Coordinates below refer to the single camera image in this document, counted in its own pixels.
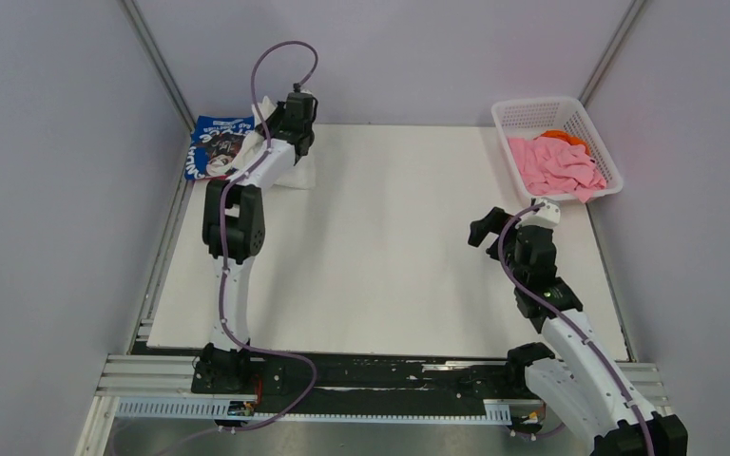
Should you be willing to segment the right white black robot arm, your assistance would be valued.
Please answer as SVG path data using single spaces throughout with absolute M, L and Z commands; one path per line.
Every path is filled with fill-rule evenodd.
M 583 302 L 558 275 L 553 232 L 560 218 L 556 202 L 539 198 L 516 214 L 494 207 L 470 224 L 472 247 L 497 236 L 487 253 L 543 338 L 508 352 L 507 388 L 541 399 L 592 455 L 687 454 L 682 420 L 657 411 L 624 375 L 598 341 Z

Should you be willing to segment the white printed t-shirt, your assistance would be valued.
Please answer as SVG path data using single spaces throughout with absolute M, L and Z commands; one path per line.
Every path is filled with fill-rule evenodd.
M 255 184 L 263 190 L 274 185 L 309 190 L 315 187 L 317 171 L 308 157 L 314 141 L 310 122 L 290 129 L 285 122 L 284 102 L 265 97 L 252 105 L 251 127 L 219 144 L 208 159 L 205 174 L 212 179 Z

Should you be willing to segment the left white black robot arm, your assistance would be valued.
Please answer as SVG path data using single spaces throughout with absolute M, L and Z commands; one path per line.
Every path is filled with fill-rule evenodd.
M 290 93 L 257 128 L 264 139 L 246 154 L 241 169 L 206 185 L 202 241 L 219 269 L 219 317 L 198 358 L 199 380 L 231 392 L 252 383 L 248 296 L 253 264 L 265 241 L 263 194 L 308 154 L 316 117 L 312 93 Z

